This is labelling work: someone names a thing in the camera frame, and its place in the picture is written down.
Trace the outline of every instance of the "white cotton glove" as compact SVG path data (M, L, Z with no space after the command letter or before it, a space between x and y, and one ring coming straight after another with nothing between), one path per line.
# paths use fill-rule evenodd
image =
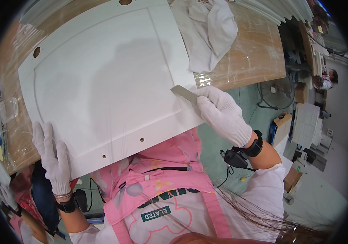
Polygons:
M251 126L242 117L241 108L234 99L213 86L207 86L194 92L199 97L197 105L202 119L222 138L235 147L246 145L252 134Z
M53 149L53 130L49 122L44 124L42 134L39 122L33 124L33 144L41 156L41 165L47 171L45 178L52 184L52 192L55 195L64 195L71 192L69 186L70 168L68 165L66 146L63 141L58 141L56 146L57 158Z
M8 185L0 183L0 197L3 203L10 206L14 210L17 210L17 202L15 201L14 194Z

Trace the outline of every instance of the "workbench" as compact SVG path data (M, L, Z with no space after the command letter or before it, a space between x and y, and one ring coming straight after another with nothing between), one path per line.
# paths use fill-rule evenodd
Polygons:
M75 16L108 0L74 0L51 15L38 28L22 25L16 18L0 42L0 83L4 100L17 98L19 113L7 123L8 155L2 162L13 174L40 159L32 143L32 123L22 97L18 68L37 45ZM257 13L229 3L238 26L231 50L215 70L194 74L197 86L213 85L227 90L285 77L285 61L276 25Z

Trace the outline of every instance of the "putty knife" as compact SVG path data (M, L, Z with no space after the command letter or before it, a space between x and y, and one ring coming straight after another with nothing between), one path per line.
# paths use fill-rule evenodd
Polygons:
M189 100L192 104L197 105L197 95L192 93L190 90L187 90L185 87L181 85L176 85L173 88L171 88L171 91L173 93L176 93L180 95L181 97L185 98L186 100Z

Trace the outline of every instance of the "wrist strap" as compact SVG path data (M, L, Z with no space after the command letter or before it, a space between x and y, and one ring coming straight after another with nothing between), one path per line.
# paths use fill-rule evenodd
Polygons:
M242 152L244 155L243 157L245 159L248 159L248 157L256 157L260 151L262 150L263 146L263 139L262 139L262 133L259 130L254 130L255 134L257 134L258 138L254 140L254 142L249 146L249 148L237 148L232 147L232 151L235 152Z
M74 194L72 195L72 197L70 198L69 201L67 202L60 202L60 204L57 204L57 208L60 209L61 211L65 212L65 213L72 213L75 211L75 198L74 198Z

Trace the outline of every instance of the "pink shirt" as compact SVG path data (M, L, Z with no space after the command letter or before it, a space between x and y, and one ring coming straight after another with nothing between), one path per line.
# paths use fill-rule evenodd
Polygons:
M282 164L270 169L257 170L249 179L247 190L241 198L237 198L237 201L243 209L248 208L259 217L275 216L281 220L284 214L282 203L284 173L285 168ZM168 243L188 232L215 236L201 193L193 189L180 188L172 190L171 195L173 197L168 193L161 194L154 203L139 206L124 218L133 242ZM216 195L233 238L275 242L279 232L269 231L246 221L222 198L220 190L216 189ZM113 228L106 218L101 231L90 225L83 232L70 233L70 238L74 244L118 243Z

